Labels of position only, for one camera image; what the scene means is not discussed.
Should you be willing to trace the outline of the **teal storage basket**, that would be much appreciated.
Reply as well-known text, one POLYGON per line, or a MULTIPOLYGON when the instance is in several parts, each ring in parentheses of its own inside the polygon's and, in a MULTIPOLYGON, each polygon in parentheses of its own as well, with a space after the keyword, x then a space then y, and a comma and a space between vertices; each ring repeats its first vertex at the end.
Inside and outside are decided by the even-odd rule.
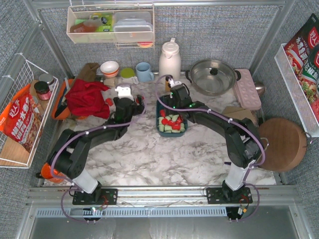
POLYGON ((164 107, 160 102, 159 100, 157 100, 157 103, 156 103, 156 128, 157 128, 157 131, 159 133, 160 136, 162 137, 181 137, 185 134, 185 132, 188 130, 188 122, 187 120, 185 119, 182 119, 182 116, 181 114, 178 114, 178 112, 168 112, 166 110, 167 108, 164 107), (160 110, 164 110, 165 111, 165 116, 169 116, 169 115, 179 115, 178 118, 182 119, 183 122, 180 124, 181 128, 180 128, 180 131, 181 133, 172 133, 171 131, 164 131, 164 132, 160 132, 159 129, 158 129, 158 118, 161 117, 160 116, 160 110))

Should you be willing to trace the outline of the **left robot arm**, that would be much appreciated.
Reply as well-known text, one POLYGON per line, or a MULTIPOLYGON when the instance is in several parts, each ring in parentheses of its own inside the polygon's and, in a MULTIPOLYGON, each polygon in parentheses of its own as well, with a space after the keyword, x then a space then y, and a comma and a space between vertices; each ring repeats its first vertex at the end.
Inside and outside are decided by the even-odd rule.
POLYGON ((83 131, 64 130, 47 158, 51 170, 62 173, 73 184, 73 205, 116 204, 118 191, 103 189, 85 168, 92 148, 120 139, 133 123, 132 118, 145 112, 144 96, 133 96, 129 85, 116 87, 116 92, 115 111, 104 124, 83 131))

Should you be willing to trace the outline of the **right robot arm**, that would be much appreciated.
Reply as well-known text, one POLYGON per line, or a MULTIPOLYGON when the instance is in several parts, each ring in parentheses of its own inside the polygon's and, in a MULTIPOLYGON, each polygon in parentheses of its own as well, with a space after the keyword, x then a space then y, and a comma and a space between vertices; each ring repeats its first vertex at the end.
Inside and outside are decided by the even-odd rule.
POLYGON ((253 167, 265 162, 265 149, 252 121, 233 119, 222 115, 204 103, 193 101, 188 87, 173 80, 171 75, 163 75, 168 82, 170 94, 157 98, 169 112, 177 113, 183 120, 209 128, 226 141, 227 154, 231 160, 230 171, 221 187, 206 189, 209 204, 237 204, 244 198, 251 204, 252 197, 246 179, 253 167))

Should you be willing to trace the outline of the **orange juice bottle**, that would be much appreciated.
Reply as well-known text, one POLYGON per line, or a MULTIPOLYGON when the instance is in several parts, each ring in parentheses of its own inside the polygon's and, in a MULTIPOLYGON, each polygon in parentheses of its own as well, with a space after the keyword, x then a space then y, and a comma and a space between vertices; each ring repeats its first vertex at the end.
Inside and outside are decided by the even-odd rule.
POLYGON ((166 91, 166 92, 169 92, 169 91, 170 91, 169 80, 170 80, 170 77, 169 77, 169 76, 166 76, 166 77, 165 77, 165 91, 166 91))

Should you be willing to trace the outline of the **green lidded cup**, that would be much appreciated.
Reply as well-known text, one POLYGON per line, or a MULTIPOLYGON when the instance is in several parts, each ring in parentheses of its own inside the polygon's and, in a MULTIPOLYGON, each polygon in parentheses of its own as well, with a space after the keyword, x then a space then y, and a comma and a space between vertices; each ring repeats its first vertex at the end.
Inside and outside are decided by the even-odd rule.
POLYGON ((120 72, 122 84, 138 84, 138 78, 132 68, 124 68, 120 72))

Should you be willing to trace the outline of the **white thermos jug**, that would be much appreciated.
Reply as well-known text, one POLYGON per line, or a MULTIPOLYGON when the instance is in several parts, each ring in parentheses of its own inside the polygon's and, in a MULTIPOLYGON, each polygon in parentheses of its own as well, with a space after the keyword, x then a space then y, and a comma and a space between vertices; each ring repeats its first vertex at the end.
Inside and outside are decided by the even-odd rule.
POLYGON ((162 45, 159 58, 159 76, 172 75, 176 81, 180 79, 180 71, 181 56, 179 53, 179 45, 173 37, 169 42, 162 45))

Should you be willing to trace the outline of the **steel pot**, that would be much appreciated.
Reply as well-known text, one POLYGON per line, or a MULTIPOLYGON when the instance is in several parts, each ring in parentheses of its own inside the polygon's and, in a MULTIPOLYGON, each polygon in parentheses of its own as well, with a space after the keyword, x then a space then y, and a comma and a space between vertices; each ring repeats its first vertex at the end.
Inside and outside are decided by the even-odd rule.
POLYGON ((221 96, 241 79, 241 73, 219 60, 207 59, 195 63, 185 71, 185 77, 201 94, 221 96))

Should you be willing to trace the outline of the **blue mug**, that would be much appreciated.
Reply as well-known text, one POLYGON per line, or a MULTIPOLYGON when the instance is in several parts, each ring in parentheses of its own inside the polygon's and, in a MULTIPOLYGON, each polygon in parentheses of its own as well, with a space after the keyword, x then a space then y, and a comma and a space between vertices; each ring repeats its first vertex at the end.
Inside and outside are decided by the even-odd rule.
POLYGON ((150 82, 155 79, 151 66, 147 62, 140 62, 136 65, 136 75, 139 82, 150 82))

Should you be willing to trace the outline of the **red cloth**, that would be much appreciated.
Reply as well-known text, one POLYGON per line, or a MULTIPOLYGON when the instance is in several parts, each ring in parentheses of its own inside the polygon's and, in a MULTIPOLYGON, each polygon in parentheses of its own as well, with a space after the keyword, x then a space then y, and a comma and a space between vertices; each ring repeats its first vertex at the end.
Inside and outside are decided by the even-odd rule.
POLYGON ((95 116, 108 119, 110 109, 101 92, 109 89, 102 82, 86 82, 76 79, 70 91, 65 95, 67 107, 75 116, 95 116))

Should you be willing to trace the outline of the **white orange bowl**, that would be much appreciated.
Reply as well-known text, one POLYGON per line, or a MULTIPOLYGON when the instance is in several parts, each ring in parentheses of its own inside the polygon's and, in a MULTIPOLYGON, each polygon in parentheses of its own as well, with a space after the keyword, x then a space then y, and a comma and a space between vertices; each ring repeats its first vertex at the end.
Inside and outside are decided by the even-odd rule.
POLYGON ((119 73, 119 64, 116 61, 107 61, 100 66, 105 77, 115 77, 119 73))

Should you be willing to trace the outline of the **olive brown cloth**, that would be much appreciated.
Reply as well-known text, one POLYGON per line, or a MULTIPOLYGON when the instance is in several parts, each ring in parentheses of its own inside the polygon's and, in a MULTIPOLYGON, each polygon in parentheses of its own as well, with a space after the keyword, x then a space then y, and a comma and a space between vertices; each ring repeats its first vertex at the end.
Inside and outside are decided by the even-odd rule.
POLYGON ((95 81, 96 72, 99 67, 100 65, 98 63, 86 63, 78 74, 77 79, 83 80, 85 82, 95 81))

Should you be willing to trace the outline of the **orange tray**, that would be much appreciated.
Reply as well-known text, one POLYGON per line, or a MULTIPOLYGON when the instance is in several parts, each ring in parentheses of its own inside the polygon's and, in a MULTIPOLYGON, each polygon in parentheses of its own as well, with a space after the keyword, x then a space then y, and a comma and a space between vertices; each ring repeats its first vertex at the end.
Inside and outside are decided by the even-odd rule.
POLYGON ((51 113, 51 118, 54 119, 54 120, 65 120, 65 119, 74 119, 74 120, 83 120, 87 117, 85 116, 76 116, 76 115, 73 115, 71 113, 71 111, 69 110, 68 106, 66 107, 66 109, 63 111, 63 113, 61 113, 59 115, 58 118, 55 118, 54 117, 54 114, 57 110, 57 108, 61 105, 61 104, 66 104, 67 105, 67 100, 65 98, 65 95, 66 93, 68 93, 69 89, 67 88, 67 86, 69 86, 70 88, 73 86, 73 83, 74 83, 74 79, 65 79, 61 85, 61 88, 60 88, 60 91, 58 93, 58 96, 57 96, 57 100, 56 100, 56 103, 53 107, 53 110, 52 110, 52 113, 51 113))

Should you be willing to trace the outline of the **brown cardboard sheet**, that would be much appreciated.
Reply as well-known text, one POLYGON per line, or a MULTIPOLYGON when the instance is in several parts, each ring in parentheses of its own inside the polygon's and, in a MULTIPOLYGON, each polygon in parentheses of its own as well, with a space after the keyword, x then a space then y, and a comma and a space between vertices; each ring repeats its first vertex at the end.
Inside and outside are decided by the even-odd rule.
POLYGON ((253 122, 254 125, 258 124, 256 116, 250 110, 241 107, 227 106, 223 110, 222 114, 229 118, 238 120, 248 118, 253 122))

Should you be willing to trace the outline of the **black knife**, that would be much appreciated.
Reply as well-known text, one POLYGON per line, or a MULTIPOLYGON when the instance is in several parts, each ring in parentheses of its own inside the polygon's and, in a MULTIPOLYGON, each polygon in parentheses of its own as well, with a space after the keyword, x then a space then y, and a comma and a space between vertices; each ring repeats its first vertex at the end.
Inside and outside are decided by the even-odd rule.
POLYGON ((56 110, 56 112, 55 112, 55 114, 54 114, 54 117, 55 117, 55 118, 58 118, 59 115, 60 115, 61 113, 63 113, 63 111, 66 109, 66 107, 67 107, 66 104, 61 104, 61 105, 57 108, 57 110, 56 110))

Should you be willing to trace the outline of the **pink egg tray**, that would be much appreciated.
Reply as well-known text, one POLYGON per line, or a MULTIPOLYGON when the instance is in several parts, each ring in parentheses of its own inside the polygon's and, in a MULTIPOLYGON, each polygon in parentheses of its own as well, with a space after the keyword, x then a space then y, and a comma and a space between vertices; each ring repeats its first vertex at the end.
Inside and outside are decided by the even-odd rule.
POLYGON ((244 109, 257 111, 261 108, 261 100, 255 88, 254 81, 248 69, 235 69, 237 80, 234 84, 234 93, 244 109))

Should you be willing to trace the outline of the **clear plastic food box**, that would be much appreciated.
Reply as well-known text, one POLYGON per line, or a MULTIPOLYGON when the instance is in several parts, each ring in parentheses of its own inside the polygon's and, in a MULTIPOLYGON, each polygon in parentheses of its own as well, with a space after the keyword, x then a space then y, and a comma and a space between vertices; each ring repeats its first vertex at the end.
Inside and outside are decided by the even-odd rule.
POLYGON ((121 11, 114 15, 113 32, 121 43, 153 40, 151 13, 148 11, 121 11))

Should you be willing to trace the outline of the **dark lid jar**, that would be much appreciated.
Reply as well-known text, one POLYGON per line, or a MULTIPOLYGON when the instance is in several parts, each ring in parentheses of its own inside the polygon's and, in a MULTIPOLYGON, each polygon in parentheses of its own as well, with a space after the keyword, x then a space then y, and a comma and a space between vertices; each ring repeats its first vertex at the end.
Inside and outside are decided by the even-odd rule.
POLYGON ((51 90, 46 82, 37 81, 34 84, 34 89, 40 100, 47 101, 51 98, 51 90))

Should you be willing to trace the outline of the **metal lid jar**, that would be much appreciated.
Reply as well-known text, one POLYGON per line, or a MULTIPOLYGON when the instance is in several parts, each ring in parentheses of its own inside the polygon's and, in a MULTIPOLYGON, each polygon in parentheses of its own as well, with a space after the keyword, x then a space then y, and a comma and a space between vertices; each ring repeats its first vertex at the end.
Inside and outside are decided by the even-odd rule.
POLYGON ((51 74, 43 73, 39 76, 39 81, 46 82, 49 86, 50 91, 53 91, 55 79, 51 74))

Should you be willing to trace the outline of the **green drink bottle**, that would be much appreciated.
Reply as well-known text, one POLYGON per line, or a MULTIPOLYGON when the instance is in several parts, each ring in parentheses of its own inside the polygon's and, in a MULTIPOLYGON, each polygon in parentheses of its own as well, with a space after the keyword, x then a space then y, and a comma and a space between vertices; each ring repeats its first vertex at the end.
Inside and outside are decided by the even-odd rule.
POLYGON ((94 13, 89 18, 101 22, 96 28, 96 32, 113 32, 114 18, 112 14, 94 13))

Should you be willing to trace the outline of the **orange mug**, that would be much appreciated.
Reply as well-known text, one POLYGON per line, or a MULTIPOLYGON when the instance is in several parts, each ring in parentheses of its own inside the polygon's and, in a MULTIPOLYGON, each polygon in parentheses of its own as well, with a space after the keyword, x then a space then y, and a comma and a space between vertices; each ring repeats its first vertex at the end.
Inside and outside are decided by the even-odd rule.
POLYGON ((40 172, 36 173, 36 178, 38 179, 46 179, 52 183, 61 183, 64 181, 63 178, 60 178, 60 177, 64 177, 64 174, 57 171, 56 169, 53 170, 54 172, 54 175, 57 175, 59 176, 59 178, 57 177, 53 177, 52 174, 51 174, 51 166, 48 164, 48 163, 45 163, 41 169, 40 172))

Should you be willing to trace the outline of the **red snack bag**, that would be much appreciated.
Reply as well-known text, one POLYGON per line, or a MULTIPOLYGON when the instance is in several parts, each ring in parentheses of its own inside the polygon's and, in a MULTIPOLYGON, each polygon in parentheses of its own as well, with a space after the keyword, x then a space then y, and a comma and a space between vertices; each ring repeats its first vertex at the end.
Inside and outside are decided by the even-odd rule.
POLYGON ((42 134, 42 117, 33 106, 30 84, 20 89, 0 115, 0 131, 31 152, 42 134))

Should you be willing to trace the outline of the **round wooden board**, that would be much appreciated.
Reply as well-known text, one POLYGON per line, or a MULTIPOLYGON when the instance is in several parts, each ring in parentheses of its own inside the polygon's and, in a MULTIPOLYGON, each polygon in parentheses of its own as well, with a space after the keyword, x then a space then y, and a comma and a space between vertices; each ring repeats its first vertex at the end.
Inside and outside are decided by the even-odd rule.
POLYGON ((269 143, 261 168, 287 172, 302 161, 306 153, 307 139, 296 123, 284 118, 272 118, 262 123, 258 131, 260 137, 266 138, 263 143, 269 143))

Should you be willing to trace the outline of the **white mesh rack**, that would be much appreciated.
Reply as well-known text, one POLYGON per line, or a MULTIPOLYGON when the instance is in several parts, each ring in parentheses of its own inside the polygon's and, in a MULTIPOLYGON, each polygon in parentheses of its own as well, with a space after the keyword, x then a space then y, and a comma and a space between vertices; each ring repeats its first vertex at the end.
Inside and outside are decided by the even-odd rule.
POLYGON ((280 45, 274 57, 275 62, 280 70, 305 132, 309 133, 312 137, 318 137, 319 122, 317 121, 292 66, 289 63, 288 57, 284 51, 285 45, 285 43, 280 45))

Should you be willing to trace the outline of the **red seasoning packet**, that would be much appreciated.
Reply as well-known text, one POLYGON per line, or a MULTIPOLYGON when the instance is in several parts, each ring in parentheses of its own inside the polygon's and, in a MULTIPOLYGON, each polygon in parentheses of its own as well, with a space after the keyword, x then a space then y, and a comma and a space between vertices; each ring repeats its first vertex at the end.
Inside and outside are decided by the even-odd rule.
POLYGON ((312 13, 284 47, 299 85, 319 119, 319 19, 312 13))

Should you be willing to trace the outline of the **clear wall shelf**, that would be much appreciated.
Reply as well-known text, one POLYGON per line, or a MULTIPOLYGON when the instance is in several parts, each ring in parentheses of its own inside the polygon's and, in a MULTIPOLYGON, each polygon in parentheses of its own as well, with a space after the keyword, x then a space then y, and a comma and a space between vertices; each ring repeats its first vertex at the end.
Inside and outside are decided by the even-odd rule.
POLYGON ((73 43, 115 43, 119 47, 147 48, 155 41, 154 6, 70 6, 66 33, 73 43))

